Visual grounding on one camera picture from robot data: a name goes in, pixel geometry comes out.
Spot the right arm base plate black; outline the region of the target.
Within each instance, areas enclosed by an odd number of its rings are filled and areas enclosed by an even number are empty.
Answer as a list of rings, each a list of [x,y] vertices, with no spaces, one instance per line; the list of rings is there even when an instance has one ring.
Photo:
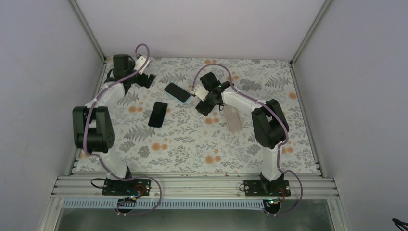
[[[243,187],[247,197],[291,196],[291,187],[287,180],[244,180]]]

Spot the dark blue phone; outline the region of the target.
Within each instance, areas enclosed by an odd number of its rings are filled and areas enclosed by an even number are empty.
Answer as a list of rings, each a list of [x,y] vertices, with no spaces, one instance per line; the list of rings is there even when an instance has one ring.
[[[167,103],[155,102],[149,118],[148,126],[152,128],[161,128],[164,122],[167,107]]]

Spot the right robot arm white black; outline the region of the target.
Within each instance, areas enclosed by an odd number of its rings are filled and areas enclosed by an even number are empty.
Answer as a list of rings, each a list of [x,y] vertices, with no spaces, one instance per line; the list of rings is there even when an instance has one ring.
[[[260,188],[263,194],[274,195],[284,181],[280,155],[289,131],[279,102],[251,97],[229,81],[221,83],[212,72],[203,75],[200,81],[201,85],[191,88],[191,94],[200,99],[196,106],[199,113],[207,116],[216,106],[229,105],[251,116],[255,139],[262,146]]]

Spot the beige phone case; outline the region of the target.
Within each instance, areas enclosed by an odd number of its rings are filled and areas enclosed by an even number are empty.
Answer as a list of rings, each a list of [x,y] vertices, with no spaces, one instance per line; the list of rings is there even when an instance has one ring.
[[[243,129],[238,109],[233,106],[226,105],[223,112],[226,119],[227,128],[230,132],[237,132]]]

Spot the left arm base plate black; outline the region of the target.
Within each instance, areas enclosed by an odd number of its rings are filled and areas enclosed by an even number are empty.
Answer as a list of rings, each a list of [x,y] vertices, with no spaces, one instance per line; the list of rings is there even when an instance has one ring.
[[[149,196],[151,180],[136,179],[130,181],[106,179],[102,188],[104,196]]]

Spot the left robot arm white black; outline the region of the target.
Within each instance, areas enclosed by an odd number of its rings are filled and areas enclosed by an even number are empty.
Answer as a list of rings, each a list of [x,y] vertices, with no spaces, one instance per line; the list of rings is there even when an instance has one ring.
[[[126,54],[113,56],[113,68],[98,94],[86,105],[72,111],[74,143],[77,148],[99,159],[107,178],[116,180],[115,189],[122,195],[133,191],[134,181],[129,167],[110,152],[115,142],[115,132],[110,111],[123,99],[132,85],[149,88],[155,75],[144,70],[150,59],[139,56],[133,59]]]

